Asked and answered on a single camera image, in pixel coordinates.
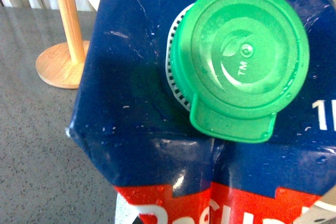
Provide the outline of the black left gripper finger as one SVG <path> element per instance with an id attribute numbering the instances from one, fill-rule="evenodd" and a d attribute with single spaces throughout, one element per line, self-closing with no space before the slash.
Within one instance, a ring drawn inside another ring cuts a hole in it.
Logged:
<path id="1" fill-rule="evenodd" d="M 293 223 L 335 223 L 335 188 L 331 188 Z"/>

